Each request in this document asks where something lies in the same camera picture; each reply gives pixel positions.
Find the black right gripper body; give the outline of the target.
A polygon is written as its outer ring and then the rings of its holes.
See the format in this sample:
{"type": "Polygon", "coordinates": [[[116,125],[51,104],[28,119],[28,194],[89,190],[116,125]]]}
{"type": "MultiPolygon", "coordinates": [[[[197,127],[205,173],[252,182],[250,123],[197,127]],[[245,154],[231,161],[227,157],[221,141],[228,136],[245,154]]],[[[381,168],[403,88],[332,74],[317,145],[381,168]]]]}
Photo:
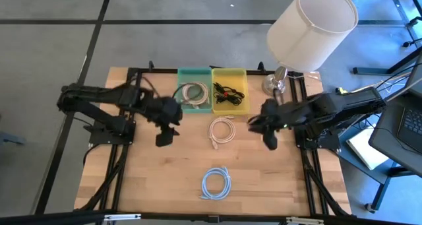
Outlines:
{"type": "Polygon", "coordinates": [[[266,133],[279,131],[287,128],[287,123],[283,122],[278,114],[278,103],[275,99],[266,99],[261,105],[260,132],[266,133]]]}

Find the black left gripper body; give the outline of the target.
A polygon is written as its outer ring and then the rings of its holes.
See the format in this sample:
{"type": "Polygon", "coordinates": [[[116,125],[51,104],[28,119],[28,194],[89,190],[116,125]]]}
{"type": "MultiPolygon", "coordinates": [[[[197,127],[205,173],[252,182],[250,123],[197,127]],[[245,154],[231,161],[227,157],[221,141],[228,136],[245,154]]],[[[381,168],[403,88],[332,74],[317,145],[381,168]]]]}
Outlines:
{"type": "Polygon", "coordinates": [[[150,120],[159,126],[168,126],[170,123],[179,126],[183,118],[181,104],[169,96],[153,98],[150,111],[150,120]]]}

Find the teal plastic bin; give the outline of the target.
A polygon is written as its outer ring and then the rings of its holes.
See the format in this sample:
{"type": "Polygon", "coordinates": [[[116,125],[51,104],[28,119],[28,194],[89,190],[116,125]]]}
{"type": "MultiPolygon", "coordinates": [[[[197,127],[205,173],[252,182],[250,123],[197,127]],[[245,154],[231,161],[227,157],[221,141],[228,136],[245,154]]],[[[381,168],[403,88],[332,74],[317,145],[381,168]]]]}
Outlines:
{"type": "Polygon", "coordinates": [[[184,113],[212,112],[210,68],[180,68],[177,71],[176,100],[184,113]]]}

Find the yellow plastic bin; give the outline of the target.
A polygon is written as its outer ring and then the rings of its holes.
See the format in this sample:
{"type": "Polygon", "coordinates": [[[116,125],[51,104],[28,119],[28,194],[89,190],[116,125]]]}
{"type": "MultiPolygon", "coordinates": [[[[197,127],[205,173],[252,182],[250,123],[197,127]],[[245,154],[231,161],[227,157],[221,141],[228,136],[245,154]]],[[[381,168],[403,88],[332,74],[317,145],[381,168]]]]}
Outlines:
{"type": "Polygon", "coordinates": [[[245,69],[212,69],[212,110],[217,115],[249,113],[250,100],[245,69]]]}

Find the silver lamp with white shade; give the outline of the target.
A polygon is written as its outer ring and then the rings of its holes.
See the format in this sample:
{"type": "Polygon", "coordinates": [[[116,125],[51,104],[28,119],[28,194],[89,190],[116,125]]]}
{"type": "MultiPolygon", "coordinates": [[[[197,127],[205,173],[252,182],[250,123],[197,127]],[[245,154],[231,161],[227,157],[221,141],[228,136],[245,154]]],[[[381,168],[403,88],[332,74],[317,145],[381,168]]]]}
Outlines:
{"type": "Polygon", "coordinates": [[[352,0],[293,0],[267,32],[278,68],[263,80],[262,90],[269,96],[283,91],[288,71],[316,71],[358,22],[352,0]]]}

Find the white flat panel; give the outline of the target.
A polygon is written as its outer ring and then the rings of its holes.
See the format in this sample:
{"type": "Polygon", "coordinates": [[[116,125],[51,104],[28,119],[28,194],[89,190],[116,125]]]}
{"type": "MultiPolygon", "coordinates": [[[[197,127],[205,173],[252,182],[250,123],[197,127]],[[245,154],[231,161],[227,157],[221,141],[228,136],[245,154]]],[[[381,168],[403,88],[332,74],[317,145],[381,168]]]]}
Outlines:
{"type": "Polygon", "coordinates": [[[369,144],[369,139],[373,131],[374,129],[372,127],[368,127],[346,141],[352,151],[356,153],[364,165],[370,170],[374,170],[388,160],[387,156],[369,144]]]}

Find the dark laptop stand table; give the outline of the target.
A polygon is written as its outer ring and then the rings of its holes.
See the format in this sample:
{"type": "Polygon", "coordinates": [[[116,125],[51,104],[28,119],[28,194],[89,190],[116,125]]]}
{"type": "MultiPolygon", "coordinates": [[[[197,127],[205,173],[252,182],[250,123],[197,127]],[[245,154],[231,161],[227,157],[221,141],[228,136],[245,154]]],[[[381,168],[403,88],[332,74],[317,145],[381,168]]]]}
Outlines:
{"type": "Polygon", "coordinates": [[[371,213],[379,209],[391,178],[412,175],[422,177],[422,150],[415,150],[398,137],[404,111],[417,109],[422,112],[422,46],[401,60],[394,70],[412,61],[416,64],[405,88],[386,98],[387,107],[368,140],[371,148],[388,157],[387,161],[370,170],[358,159],[357,154],[347,145],[345,137],[356,135],[360,129],[348,127],[340,137],[342,151],[338,156],[380,183],[372,203],[364,205],[365,210],[371,213]]]}

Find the dark laptop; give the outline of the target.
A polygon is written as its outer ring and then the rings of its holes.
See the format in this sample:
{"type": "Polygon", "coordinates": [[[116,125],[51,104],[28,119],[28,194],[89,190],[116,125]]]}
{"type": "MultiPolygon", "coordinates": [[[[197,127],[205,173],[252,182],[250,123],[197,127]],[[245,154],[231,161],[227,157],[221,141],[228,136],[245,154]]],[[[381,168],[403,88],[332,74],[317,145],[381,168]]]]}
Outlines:
{"type": "Polygon", "coordinates": [[[405,100],[397,137],[415,150],[422,150],[422,52],[401,95],[405,100]]]}

